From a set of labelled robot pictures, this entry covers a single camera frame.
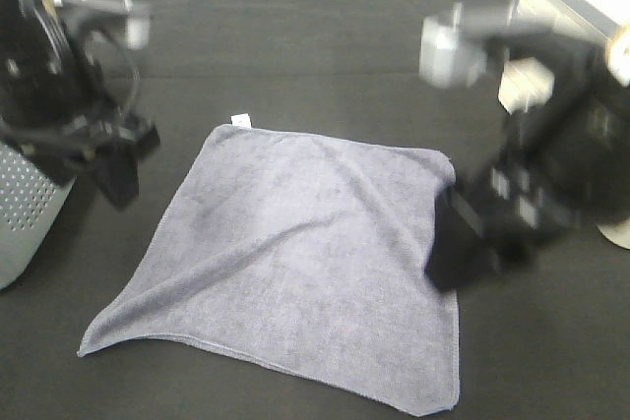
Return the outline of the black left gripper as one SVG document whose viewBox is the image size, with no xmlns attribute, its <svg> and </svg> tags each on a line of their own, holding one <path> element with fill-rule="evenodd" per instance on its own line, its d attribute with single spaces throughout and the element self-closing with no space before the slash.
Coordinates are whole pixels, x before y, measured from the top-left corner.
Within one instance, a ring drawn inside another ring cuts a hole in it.
<svg viewBox="0 0 630 420">
<path fill-rule="evenodd" d="M 84 97 L 64 124 L 67 148 L 35 148 L 24 158 L 59 187 L 77 178 L 93 178 L 117 209 L 126 209 L 139 195 L 140 156 L 158 143 L 156 126 L 136 110 L 140 73 L 125 44 L 123 0 L 61 0 L 56 12 L 76 63 L 73 74 Z M 116 100 L 107 90 L 102 69 L 89 51 L 100 37 L 127 63 L 132 84 L 127 97 Z"/>
</svg>

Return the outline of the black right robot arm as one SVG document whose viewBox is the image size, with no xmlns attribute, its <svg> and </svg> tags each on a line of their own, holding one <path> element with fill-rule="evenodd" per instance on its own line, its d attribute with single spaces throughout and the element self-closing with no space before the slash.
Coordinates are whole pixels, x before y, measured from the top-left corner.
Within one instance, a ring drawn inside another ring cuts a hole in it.
<svg viewBox="0 0 630 420">
<path fill-rule="evenodd" d="M 585 223 L 629 215 L 629 61 L 609 45 L 554 29 L 515 7 L 465 8 L 423 20 L 419 74 L 437 88 L 471 86 L 515 60 L 552 75 L 550 96 L 512 112 L 500 150 L 471 179 L 446 186 L 424 268 L 449 293 L 529 266 Z"/>
</svg>

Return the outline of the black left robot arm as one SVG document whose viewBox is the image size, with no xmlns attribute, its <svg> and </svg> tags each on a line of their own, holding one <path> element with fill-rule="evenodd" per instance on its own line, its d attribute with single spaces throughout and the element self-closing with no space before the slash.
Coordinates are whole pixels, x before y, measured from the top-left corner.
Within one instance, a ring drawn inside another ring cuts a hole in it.
<svg viewBox="0 0 630 420">
<path fill-rule="evenodd" d="M 138 163 L 158 147 L 156 125 L 138 114 L 151 11 L 132 0 L 1 0 L 1 141 L 55 184 L 90 176 L 119 208 L 139 195 Z M 106 88 L 88 51 L 109 42 L 131 72 L 127 97 Z"/>
</svg>

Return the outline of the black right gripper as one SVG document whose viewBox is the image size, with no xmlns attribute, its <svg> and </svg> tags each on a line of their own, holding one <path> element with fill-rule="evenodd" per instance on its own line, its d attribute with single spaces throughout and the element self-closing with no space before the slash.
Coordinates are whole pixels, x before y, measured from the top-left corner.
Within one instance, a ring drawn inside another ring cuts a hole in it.
<svg viewBox="0 0 630 420">
<path fill-rule="evenodd" d="M 581 223 L 615 220 L 615 78 L 604 48 L 508 9 L 464 10 L 465 36 L 487 69 L 534 59 L 553 75 L 543 104 L 512 113 L 501 150 L 435 201 L 424 274 L 439 292 L 531 267 Z"/>
</svg>

